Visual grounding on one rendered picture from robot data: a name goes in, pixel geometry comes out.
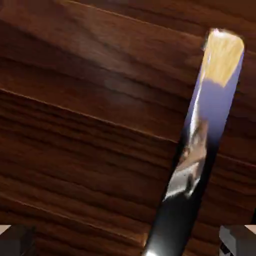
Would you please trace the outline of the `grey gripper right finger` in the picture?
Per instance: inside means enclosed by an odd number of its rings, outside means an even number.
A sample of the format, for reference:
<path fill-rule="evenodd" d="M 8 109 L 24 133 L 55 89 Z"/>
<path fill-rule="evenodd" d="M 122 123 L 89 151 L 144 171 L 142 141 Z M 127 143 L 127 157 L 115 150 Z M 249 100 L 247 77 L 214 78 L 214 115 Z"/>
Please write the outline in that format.
<path fill-rule="evenodd" d="M 222 225 L 219 256 L 256 256 L 256 225 Z"/>

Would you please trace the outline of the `dark wood cabinet door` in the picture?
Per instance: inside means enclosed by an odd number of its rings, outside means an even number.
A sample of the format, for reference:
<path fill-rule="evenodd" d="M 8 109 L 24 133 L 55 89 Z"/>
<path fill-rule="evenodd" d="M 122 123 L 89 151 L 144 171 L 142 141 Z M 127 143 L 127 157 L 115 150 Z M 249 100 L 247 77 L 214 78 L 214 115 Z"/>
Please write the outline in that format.
<path fill-rule="evenodd" d="M 36 256 L 142 256 L 211 28 L 243 67 L 183 256 L 256 209 L 256 0 L 0 0 L 0 224 Z"/>

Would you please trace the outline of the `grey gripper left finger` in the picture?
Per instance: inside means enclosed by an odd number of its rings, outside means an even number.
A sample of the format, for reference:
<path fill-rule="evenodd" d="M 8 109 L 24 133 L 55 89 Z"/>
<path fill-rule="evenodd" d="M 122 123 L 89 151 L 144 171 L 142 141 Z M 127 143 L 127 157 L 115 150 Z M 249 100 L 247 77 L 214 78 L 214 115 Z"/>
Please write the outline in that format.
<path fill-rule="evenodd" d="M 22 224 L 0 225 L 0 256 L 36 256 L 35 228 Z"/>

